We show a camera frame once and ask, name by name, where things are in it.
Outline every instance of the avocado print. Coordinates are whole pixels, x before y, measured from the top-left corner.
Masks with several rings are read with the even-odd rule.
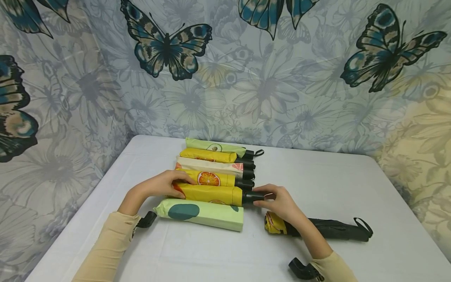
[[[213,152],[222,152],[222,146],[219,144],[211,144],[210,146],[208,146],[207,150]]]
[[[198,205],[191,203],[180,203],[173,205],[168,212],[168,216],[173,219],[188,220],[199,215]]]

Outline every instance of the dark green circle print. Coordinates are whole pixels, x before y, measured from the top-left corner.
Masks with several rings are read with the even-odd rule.
[[[188,220],[199,215],[199,206],[192,203],[179,203],[173,205],[168,216],[173,219]]]

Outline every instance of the orange slice print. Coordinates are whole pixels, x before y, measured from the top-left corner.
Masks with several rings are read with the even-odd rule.
[[[233,165],[232,165],[232,167],[234,167],[234,168],[236,168],[237,170],[239,170],[239,171],[243,171],[243,164],[242,163],[234,163]]]
[[[221,186],[221,180],[213,172],[202,171],[198,175],[199,185]]]

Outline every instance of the hand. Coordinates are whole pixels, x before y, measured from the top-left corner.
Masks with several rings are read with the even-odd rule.
[[[253,191],[268,192],[268,195],[265,196],[265,201],[255,201],[255,206],[267,208],[291,224],[299,217],[299,215],[303,215],[302,211],[298,208],[285,187],[266,184],[255,188]]]
[[[126,194],[118,212],[134,216],[141,208],[144,201],[150,196],[172,196],[184,199],[183,193],[172,188],[172,182],[181,180],[190,184],[196,184],[184,171],[165,171],[157,176],[147,179],[134,186]]]
[[[139,190],[146,198],[150,196],[171,196],[184,199],[185,195],[172,187],[172,182],[176,180],[181,180],[193,185],[197,184],[184,171],[167,170],[139,183],[133,187],[133,189]]]

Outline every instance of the finger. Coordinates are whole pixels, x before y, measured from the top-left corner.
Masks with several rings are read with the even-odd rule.
[[[265,195],[265,200],[275,200],[275,199],[276,199],[276,194],[274,194],[274,193]]]
[[[271,207],[273,205],[273,202],[267,202],[267,201],[255,201],[254,206],[259,208],[266,208],[271,210]]]
[[[192,185],[196,185],[197,184],[197,182],[195,180],[193,180],[191,177],[189,177],[188,173],[186,173],[184,171],[174,171],[173,181],[177,180],[177,179],[186,181],[186,182],[188,182],[188,183],[190,183]]]
[[[268,192],[268,193],[273,193],[273,194],[277,195],[277,192],[279,191],[279,187],[275,186],[273,184],[266,184],[266,185],[254,188],[253,191],[255,191],[255,192]]]
[[[186,198],[185,195],[182,192],[177,191],[177,190],[172,190],[170,195],[168,195],[168,196],[176,197],[176,198],[179,198],[179,199]]]

